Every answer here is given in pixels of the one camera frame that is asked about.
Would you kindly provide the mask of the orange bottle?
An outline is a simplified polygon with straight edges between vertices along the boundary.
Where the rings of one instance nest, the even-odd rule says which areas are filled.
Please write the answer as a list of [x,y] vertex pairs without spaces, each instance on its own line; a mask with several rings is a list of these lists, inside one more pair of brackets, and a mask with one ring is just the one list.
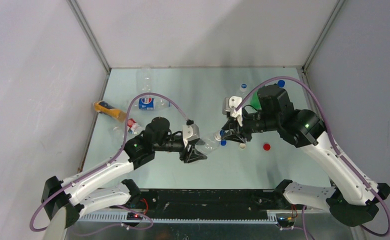
[[119,108],[116,108],[104,100],[93,103],[93,108],[97,113],[107,115],[118,122],[123,123],[126,120],[127,113]]

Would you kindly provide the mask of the clear bottle with blue label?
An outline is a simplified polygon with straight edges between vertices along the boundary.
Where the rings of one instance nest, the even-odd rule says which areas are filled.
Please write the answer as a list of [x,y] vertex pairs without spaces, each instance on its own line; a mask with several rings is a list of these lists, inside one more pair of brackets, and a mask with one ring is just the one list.
[[131,108],[141,111],[159,111],[167,109],[171,105],[168,100],[158,96],[143,96],[136,99]]

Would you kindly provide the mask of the small clear plastic bottle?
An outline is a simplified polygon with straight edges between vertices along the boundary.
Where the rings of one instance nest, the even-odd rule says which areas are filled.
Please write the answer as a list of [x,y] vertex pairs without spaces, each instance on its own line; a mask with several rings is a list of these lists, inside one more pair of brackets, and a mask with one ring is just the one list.
[[205,154],[206,156],[214,152],[221,145],[221,141],[214,139],[213,135],[216,132],[213,132],[205,137],[202,137],[196,144],[195,147],[198,151]]

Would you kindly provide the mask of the white blue labelled bottle cap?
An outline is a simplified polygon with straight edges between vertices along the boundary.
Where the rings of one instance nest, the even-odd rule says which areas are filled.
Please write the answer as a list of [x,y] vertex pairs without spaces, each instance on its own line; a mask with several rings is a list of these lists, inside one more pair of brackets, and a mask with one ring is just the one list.
[[224,130],[219,130],[219,131],[217,131],[217,132],[215,132],[214,134],[213,134],[213,138],[216,140],[216,141],[221,141],[222,140],[222,137],[223,137],[223,135],[225,134],[226,132],[224,131]]

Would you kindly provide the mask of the red bottle cap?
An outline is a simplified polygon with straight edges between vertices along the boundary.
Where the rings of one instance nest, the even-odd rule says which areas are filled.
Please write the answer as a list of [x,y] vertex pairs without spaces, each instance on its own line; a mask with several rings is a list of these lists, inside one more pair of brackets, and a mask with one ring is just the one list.
[[271,149],[271,145],[269,143],[264,143],[262,148],[265,150],[265,151],[269,151]]

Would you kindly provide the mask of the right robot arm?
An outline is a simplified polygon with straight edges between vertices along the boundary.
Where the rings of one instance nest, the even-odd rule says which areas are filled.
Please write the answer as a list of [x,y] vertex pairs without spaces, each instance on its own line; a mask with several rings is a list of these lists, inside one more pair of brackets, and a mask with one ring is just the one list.
[[375,182],[359,170],[330,140],[325,122],[309,109],[294,108],[285,89],[267,85],[256,94],[260,109],[254,113],[240,107],[239,96],[224,99],[227,122],[223,138],[244,144],[253,134],[275,131],[286,143],[314,159],[333,182],[331,187],[317,187],[285,179],[275,188],[274,204],[280,209],[293,204],[324,210],[349,227],[372,221],[379,211],[378,202],[389,196],[390,186]]

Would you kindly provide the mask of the clear ribbed plastic bottle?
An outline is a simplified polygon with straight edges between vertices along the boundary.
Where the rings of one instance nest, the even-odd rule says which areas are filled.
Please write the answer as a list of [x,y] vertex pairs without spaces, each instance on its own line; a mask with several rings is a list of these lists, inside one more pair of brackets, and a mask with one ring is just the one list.
[[248,95],[248,93],[250,92],[249,91],[249,89],[248,89],[248,85],[247,85],[247,90],[245,91],[245,92],[242,92],[242,91],[240,91],[240,85],[239,85],[239,87],[238,87],[238,89],[237,89],[237,91],[236,91],[236,93],[235,93],[235,96],[237,96],[237,97],[240,97],[242,100]]

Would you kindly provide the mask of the green plastic bottle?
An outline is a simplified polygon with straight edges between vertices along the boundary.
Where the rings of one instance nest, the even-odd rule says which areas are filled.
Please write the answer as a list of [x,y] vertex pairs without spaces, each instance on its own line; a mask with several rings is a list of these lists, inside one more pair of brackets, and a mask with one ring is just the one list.
[[255,109],[260,109],[261,104],[259,101],[259,98],[257,96],[257,93],[254,93],[250,99],[250,105],[252,105]]

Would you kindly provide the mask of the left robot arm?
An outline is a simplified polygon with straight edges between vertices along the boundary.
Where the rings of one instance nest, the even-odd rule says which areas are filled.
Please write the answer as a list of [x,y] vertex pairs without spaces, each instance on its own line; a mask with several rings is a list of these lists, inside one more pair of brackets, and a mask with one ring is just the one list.
[[41,198],[43,209],[51,220],[65,208],[68,228],[84,215],[100,209],[136,208],[141,202],[141,190],[132,179],[124,179],[110,188],[103,186],[154,160],[156,152],[178,153],[185,164],[205,160],[207,156],[197,149],[200,142],[199,128],[192,120],[181,131],[172,133],[166,118],[155,117],[113,157],[63,180],[57,176],[47,179]]

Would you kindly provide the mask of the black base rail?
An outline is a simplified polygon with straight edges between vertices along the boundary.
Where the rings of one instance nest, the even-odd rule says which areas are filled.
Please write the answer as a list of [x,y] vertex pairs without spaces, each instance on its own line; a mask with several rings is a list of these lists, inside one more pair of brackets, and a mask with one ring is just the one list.
[[272,189],[142,188],[124,207],[150,218],[259,220],[268,211],[290,211],[291,204]]

